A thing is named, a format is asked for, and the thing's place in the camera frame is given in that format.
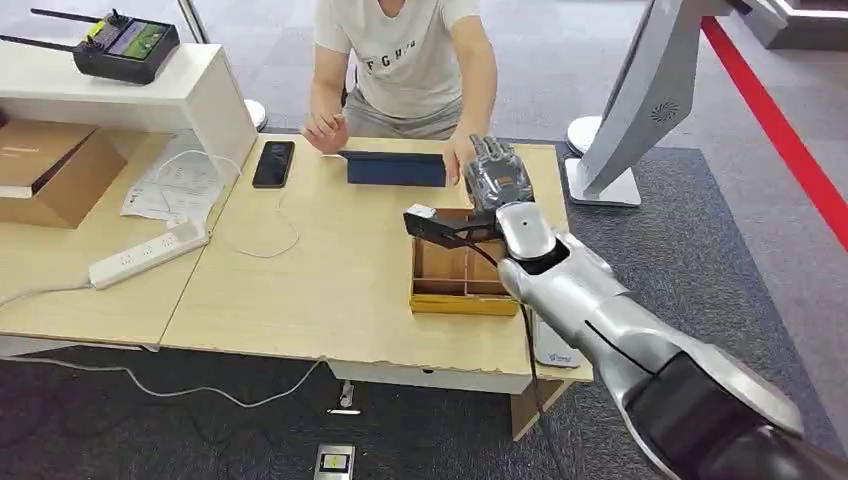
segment speaker vent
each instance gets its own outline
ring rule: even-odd
[[[674,102],[663,102],[651,110],[651,120],[657,125],[662,125],[676,117],[678,112],[680,112],[680,105]]]

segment man's arm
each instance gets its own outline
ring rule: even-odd
[[[309,94],[309,117],[303,135],[322,153],[335,153],[347,143],[341,96],[349,53],[315,45],[315,70]]]
[[[498,90],[492,44],[478,16],[457,20],[450,33],[462,73],[462,116],[457,130],[486,135]]]
[[[459,181],[460,165],[476,155],[468,137],[489,132],[498,90],[498,67],[479,16],[460,18],[450,34],[462,74],[462,115],[444,153],[448,184],[452,185]]]

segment man's hand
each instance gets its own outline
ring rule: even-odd
[[[300,133],[321,153],[336,153],[347,143],[347,121],[340,113],[310,114]]]
[[[445,144],[442,160],[445,162],[448,185],[456,185],[462,172],[462,164],[477,156],[474,145],[471,143],[472,133],[474,132],[469,133],[465,129],[457,127]]]

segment printed text on t-shirt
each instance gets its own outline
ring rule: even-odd
[[[396,49],[390,55],[368,57],[363,59],[362,63],[368,66],[369,73],[373,73],[375,68],[386,72],[391,68],[393,62],[399,61],[412,48],[415,48],[415,40],[410,40],[406,45]]]

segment gray carpet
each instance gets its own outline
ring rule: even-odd
[[[574,233],[661,318],[778,384],[801,407],[812,441],[841,452],[704,157],[658,148],[637,179],[642,208],[570,205]],[[308,368],[174,350],[52,355],[129,365],[162,391],[211,384],[254,401]],[[0,385],[3,480],[310,479],[321,442],[353,442],[359,479],[556,478],[538,429],[510,440],[506,395],[358,384],[364,414],[327,416],[339,384],[325,366],[291,397],[255,410],[206,393],[159,401],[120,374],[43,366],[0,363]],[[654,478],[600,385],[572,387],[549,418],[570,478]]]

